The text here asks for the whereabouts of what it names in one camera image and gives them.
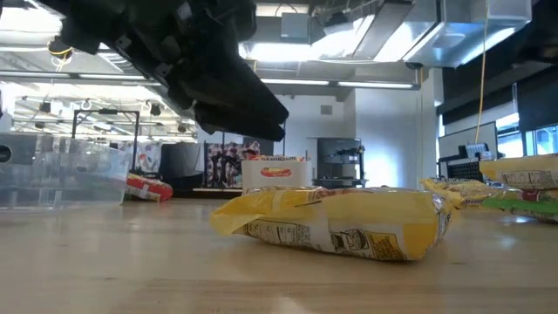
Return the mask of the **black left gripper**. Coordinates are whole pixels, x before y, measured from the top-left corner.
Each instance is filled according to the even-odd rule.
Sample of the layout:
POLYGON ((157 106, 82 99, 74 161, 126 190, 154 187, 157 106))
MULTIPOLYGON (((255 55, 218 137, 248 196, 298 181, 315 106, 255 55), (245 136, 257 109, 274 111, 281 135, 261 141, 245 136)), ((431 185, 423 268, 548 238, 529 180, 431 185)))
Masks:
POLYGON ((131 0, 126 54, 209 134, 282 140, 289 111, 242 61, 255 33, 253 0, 131 0))

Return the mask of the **beef flavor noodle pack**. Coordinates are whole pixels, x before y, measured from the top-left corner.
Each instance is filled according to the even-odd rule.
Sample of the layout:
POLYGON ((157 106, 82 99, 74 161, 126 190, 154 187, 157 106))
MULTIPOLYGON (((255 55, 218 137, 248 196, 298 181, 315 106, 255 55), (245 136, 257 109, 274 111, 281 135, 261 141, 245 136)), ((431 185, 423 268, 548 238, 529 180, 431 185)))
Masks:
POLYGON ((126 179, 126 193, 145 201, 162 202, 169 200, 174 190, 165 182, 129 173, 126 179))

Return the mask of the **black pegboard rack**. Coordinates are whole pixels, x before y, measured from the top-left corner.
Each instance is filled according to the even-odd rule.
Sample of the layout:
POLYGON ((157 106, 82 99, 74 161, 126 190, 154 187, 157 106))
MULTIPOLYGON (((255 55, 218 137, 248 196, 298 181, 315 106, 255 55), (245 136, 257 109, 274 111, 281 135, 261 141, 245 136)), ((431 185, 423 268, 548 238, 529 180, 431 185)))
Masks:
POLYGON ((448 165, 446 168, 447 177, 449 179, 464 179, 475 181, 484 180, 484 176, 480 171, 480 163, 478 161, 448 165))

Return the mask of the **dark patterned fabric panel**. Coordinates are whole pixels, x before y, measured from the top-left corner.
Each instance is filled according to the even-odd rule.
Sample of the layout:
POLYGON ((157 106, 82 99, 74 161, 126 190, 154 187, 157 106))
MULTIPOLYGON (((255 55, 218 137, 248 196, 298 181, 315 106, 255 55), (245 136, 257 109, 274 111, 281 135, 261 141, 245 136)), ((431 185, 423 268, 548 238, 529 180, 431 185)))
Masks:
POLYGON ((260 153, 260 143, 204 144, 204 187, 242 189, 242 162, 260 153))

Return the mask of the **black metal table frame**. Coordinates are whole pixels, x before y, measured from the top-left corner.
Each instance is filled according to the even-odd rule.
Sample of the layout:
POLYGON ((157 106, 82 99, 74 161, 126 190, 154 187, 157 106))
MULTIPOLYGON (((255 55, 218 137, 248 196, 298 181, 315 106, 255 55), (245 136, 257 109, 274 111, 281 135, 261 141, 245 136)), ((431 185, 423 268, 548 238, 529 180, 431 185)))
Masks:
POLYGON ((241 195, 241 189, 194 188, 174 190, 173 198, 230 200, 241 195))

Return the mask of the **white plastic bin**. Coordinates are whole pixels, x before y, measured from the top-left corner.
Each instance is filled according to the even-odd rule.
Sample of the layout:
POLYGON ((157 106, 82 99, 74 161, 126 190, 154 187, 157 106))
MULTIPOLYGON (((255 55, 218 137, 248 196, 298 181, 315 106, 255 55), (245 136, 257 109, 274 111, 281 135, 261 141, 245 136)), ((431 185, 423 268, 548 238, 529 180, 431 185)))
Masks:
POLYGON ((244 160, 242 189, 279 187, 310 187, 311 165, 299 160, 244 160))

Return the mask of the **ceiling light strip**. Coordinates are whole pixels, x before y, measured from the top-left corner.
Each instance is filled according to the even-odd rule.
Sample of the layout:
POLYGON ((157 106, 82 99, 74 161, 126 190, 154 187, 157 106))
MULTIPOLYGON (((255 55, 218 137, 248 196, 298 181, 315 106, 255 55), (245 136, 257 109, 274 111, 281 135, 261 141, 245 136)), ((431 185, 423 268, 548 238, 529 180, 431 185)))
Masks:
POLYGON ((411 90, 417 88, 414 84, 406 83, 386 83, 386 82, 359 82, 359 81, 327 81, 312 79, 291 79, 291 78, 261 78, 264 84, 268 85, 305 85, 305 86, 328 86, 328 87, 348 87, 366 89, 400 89, 411 90))

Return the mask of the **grey ceiling box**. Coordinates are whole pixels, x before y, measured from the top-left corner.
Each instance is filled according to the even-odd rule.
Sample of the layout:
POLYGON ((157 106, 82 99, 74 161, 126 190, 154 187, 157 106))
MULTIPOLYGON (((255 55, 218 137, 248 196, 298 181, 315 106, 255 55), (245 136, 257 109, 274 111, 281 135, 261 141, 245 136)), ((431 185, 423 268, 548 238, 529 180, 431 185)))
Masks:
POLYGON ((309 20, 306 13, 284 12, 281 15, 280 40, 287 43, 308 43, 309 20))

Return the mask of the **silver rectangular ceiling duct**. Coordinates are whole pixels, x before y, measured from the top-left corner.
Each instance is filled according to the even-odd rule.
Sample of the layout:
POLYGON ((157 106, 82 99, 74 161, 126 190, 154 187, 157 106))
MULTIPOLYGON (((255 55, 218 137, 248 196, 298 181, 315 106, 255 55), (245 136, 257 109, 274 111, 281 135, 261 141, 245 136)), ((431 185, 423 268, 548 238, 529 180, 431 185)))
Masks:
POLYGON ((319 60, 340 64, 405 62, 459 67, 532 20, 535 0, 363 0, 347 20, 323 27, 310 44, 319 60))

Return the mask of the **black metal stand frame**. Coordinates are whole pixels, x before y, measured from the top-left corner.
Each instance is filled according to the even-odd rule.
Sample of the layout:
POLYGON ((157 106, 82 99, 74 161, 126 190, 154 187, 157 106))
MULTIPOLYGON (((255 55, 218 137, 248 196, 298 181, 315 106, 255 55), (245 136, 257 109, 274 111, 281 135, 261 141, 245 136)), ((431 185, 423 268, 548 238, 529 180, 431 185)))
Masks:
POLYGON ((130 111, 130 110, 119 110, 119 109, 109 109, 109 108, 101 108, 98 110, 92 109, 75 109, 73 111, 73 119, 72 119, 72 129, 71 129, 71 138, 76 139, 77 135, 77 127, 78 127, 78 116, 81 113, 86 113, 87 115, 85 118, 88 118, 91 113, 98 113, 100 115, 118 115, 124 114, 125 116, 130 113, 135 115, 135 122, 134 122, 134 134, 133 134, 133 159, 132 159, 132 172, 134 173, 136 170, 136 158, 138 152, 138 138, 140 132, 140 111, 130 111))

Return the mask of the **white patterned fabric panel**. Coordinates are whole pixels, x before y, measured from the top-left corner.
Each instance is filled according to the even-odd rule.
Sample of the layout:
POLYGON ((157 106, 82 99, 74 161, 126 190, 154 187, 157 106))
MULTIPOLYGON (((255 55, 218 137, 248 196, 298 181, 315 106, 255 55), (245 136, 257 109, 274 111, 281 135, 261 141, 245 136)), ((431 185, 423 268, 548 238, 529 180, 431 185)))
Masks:
POLYGON ((161 162, 162 144, 159 142, 140 142, 135 154, 133 170, 142 173, 158 173, 161 162))

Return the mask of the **clear plastic bin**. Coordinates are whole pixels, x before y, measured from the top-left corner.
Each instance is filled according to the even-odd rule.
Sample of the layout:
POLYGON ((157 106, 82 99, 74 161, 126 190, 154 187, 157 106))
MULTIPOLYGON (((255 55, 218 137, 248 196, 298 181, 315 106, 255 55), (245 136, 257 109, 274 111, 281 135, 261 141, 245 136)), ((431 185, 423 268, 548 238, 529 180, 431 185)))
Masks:
POLYGON ((119 205, 131 160, 84 140, 0 133, 0 212, 119 205))

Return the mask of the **glass window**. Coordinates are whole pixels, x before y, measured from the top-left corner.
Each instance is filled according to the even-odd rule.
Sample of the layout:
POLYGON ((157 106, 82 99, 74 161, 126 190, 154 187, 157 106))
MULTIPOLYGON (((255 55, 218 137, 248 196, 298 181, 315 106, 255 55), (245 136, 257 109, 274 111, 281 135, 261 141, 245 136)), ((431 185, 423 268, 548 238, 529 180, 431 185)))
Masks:
POLYGON ((501 158, 558 154, 558 125, 522 132, 519 122, 518 113, 496 120, 498 152, 501 158))

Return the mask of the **lime chili shrimp noodle pack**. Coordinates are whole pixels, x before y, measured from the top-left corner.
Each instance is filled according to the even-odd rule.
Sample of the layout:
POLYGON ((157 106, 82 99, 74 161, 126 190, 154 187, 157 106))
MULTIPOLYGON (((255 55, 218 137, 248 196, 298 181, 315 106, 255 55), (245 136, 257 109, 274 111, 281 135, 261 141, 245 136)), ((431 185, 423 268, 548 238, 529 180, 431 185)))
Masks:
POLYGON ((558 223, 558 189, 500 189, 488 196, 481 205, 541 222, 558 223))

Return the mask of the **dark grey cover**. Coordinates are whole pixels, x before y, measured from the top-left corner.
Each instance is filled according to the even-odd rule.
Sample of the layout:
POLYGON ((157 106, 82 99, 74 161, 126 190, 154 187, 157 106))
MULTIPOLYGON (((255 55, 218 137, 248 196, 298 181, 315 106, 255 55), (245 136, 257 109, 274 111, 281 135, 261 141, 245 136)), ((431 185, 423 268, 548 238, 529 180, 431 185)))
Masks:
POLYGON ((198 168, 200 162, 201 144, 163 144, 159 169, 162 181, 174 191, 200 188, 203 177, 203 172, 198 168))

